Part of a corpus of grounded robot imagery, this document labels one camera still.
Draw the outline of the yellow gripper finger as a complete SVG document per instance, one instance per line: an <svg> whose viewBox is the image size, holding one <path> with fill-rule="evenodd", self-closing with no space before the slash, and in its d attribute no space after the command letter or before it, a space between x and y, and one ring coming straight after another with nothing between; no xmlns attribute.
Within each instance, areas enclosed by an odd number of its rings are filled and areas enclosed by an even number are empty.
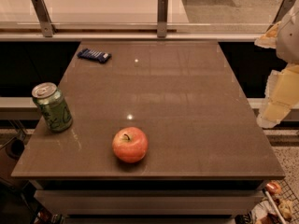
<svg viewBox="0 0 299 224"><path fill-rule="evenodd" d="M254 41L254 45L264 49L275 49L277 47L278 29L280 21L271 26L263 35Z"/></svg>
<svg viewBox="0 0 299 224"><path fill-rule="evenodd" d="M264 94L257 123L269 129L280 124L299 103L299 64L288 63L280 72L272 70Z"/></svg>

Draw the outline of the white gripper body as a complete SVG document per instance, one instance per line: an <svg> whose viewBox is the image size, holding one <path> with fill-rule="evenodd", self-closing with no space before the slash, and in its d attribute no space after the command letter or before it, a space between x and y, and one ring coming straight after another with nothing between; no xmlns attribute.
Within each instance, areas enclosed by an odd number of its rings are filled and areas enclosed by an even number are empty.
<svg viewBox="0 0 299 224"><path fill-rule="evenodd" d="M299 63L299 7L293 6L281 20L276 53L287 63Z"/></svg>

